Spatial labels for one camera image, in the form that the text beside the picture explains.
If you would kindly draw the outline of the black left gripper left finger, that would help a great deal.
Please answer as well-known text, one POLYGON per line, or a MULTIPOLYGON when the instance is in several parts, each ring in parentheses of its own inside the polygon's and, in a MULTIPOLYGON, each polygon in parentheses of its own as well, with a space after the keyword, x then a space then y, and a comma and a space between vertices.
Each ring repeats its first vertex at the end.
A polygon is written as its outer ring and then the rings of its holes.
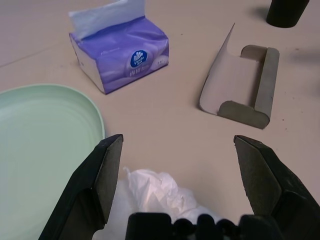
POLYGON ((105 138, 73 172, 41 240, 90 240, 108 222, 118 182, 123 135, 105 138))

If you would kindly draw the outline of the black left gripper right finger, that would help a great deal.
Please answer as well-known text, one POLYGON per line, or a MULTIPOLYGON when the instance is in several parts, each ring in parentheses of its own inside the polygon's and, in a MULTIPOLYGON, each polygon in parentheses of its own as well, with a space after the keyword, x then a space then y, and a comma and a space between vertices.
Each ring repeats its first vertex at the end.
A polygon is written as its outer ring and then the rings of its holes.
POLYGON ((286 240, 318 240, 320 206, 302 181, 262 142, 243 135, 233 141, 253 213, 271 216, 286 240))

